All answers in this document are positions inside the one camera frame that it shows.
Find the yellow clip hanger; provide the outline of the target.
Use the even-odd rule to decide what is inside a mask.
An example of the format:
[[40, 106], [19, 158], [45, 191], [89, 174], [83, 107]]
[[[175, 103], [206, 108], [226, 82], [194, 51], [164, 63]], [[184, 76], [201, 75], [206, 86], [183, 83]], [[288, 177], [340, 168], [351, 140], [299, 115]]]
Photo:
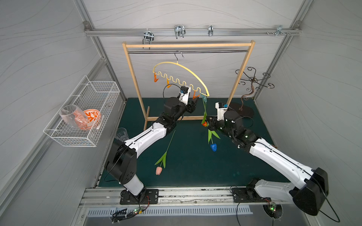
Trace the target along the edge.
[[184, 57], [182, 52], [172, 52], [172, 55], [175, 56], [174, 61], [166, 60], [160, 63], [157, 63], [153, 69], [152, 73], [157, 73], [158, 79], [163, 78], [166, 81], [169, 80], [170, 83], [175, 83], [178, 85], [188, 86], [191, 88], [191, 92], [196, 91], [200, 95], [210, 96], [210, 91], [206, 83], [198, 76], [194, 71], [189, 69], [187, 66], [182, 65], [179, 62], [178, 55]]

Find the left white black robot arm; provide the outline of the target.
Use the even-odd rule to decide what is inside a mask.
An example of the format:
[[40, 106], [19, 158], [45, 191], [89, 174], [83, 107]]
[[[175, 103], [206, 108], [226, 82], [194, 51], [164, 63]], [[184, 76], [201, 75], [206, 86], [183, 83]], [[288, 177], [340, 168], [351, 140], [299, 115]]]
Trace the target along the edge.
[[145, 131], [126, 141], [114, 139], [104, 169], [133, 196], [143, 199], [146, 188], [136, 175], [138, 157], [152, 144], [163, 139], [175, 127], [176, 122], [186, 112], [193, 113], [199, 98], [169, 98], [164, 104], [163, 113]]

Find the orange artificial tulip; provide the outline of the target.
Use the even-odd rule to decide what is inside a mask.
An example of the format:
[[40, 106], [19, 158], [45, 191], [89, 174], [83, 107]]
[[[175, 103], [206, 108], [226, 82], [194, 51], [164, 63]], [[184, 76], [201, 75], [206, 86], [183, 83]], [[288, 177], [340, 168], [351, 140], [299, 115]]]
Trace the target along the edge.
[[206, 109], [206, 101], [203, 99], [203, 107], [204, 107], [204, 115], [203, 115], [203, 119], [202, 119], [202, 122], [201, 124], [204, 126], [204, 127], [207, 127], [208, 126], [208, 122], [207, 122], [207, 109]]

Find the pink artificial tulip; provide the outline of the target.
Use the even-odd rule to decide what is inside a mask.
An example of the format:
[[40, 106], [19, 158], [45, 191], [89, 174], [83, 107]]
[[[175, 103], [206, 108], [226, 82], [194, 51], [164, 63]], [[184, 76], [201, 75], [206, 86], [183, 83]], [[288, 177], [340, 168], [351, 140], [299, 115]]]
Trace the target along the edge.
[[168, 153], [168, 150], [171, 146], [171, 143], [172, 143], [172, 140], [174, 138], [174, 134], [175, 132], [173, 132], [172, 136], [171, 136], [171, 139], [169, 141], [169, 144], [167, 146], [167, 149], [166, 151], [164, 152], [164, 154], [158, 159], [158, 161], [154, 164], [156, 166], [156, 172], [155, 174], [157, 176], [159, 176], [161, 173], [162, 173], [162, 170], [166, 168], [166, 159], [167, 159], [167, 153]]

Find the teal clothespin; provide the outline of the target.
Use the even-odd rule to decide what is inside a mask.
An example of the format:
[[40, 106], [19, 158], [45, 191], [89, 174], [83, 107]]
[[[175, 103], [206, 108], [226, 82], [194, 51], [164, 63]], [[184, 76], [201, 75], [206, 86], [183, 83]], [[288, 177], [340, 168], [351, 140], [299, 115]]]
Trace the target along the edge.
[[204, 102], [204, 103], [207, 103], [207, 96], [205, 96], [205, 95], [202, 94], [201, 97], [202, 97], [203, 102]]

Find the blue artificial tulip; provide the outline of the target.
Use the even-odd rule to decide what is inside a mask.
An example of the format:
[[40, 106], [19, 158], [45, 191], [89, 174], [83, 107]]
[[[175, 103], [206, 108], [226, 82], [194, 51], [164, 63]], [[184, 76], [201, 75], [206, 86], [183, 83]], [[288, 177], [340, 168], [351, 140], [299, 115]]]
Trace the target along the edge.
[[214, 142], [213, 137], [220, 139], [220, 137], [216, 131], [208, 130], [208, 137], [207, 137], [208, 144], [209, 144], [210, 148], [212, 149], [212, 151], [216, 152], [217, 144]]

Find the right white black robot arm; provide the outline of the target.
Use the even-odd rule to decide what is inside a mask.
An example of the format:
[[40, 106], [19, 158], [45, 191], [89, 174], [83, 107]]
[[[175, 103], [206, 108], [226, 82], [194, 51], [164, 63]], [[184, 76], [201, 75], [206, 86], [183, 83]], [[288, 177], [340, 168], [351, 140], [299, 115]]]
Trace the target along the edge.
[[226, 110], [216, 116], [206, 116], [210, 136], [217, 132], [247, 153], [267, 163], [285, 178], [287, 183], [255, 179], [249, 187], [261, 198], [293, 202], [301, 211], [316, 216], [329, 195], [328, 173], [322, 168], [312, 169], [279, 151], [264, 138], [243, 126], [242, 117], [235, 111]]

